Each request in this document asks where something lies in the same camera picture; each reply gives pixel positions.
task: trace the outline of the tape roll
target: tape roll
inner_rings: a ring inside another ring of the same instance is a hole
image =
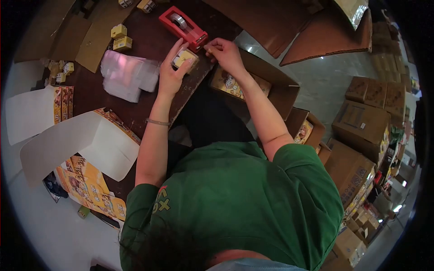
[[[188,28],[188,25],[185,22],[185,20],[181,16],[179,16],[178,14],[174,13],[174,14],[170,15],[170,19],[179,28],[181,28],[181,29],[187,29]]]

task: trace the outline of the stack of clear plastic bags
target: stack of clear plastic bags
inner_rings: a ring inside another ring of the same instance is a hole
[[[110,95],[137,103],[141,90],[154,92],[161,62],[107,50],[101,61],[104,90]]]

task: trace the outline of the dark curly hair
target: dark curly hair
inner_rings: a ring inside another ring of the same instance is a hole
[[[131,259],[131,270],[203,271],[208,269],[207,263],[212,256],[208,241],[197,238],[191,231],[181,229],[159,218],[162,223],[158,225],[144,230],[133,229],[144,236],[138,251],[133,251],[131,247],[125,245],[127,240],[119,238],[123,253]]]

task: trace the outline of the printed logo on shirt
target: printed logo on shirt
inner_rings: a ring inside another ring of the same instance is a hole
[[[162,186],[160,188],[160,191],[158,192],[154,207],[152,208],[153,214],[155,214],[157,211],[170,210],[170,206],[169,206],[170,199],[164,199],[168,196],[166,188],[167,188],[167,186]]]

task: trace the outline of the hand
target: hand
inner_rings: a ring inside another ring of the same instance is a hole
[[[158,95],[165,96],[173,99],[178,92],[182,84],[182,78],[190,69],[193,63],[192,59],[187,59],[182,63],[181,67],[177,71],[172,68],[171,61],[178,54],[180,49],[188,47],[188,43],[182,44],[182,38],[180,38],[175,45],[173,45],[170,52],[167,54],[166,59],[161,64],[160,68],[160,84],[158,87]]]
[[[235,43],[215,38],[205,45],[204,48],[207,51],[206,55],[211,57],[211,62],[215,63],[218,61],[220,66],[235,79],[239,79],[243,73],[246,73],[240,51]]]

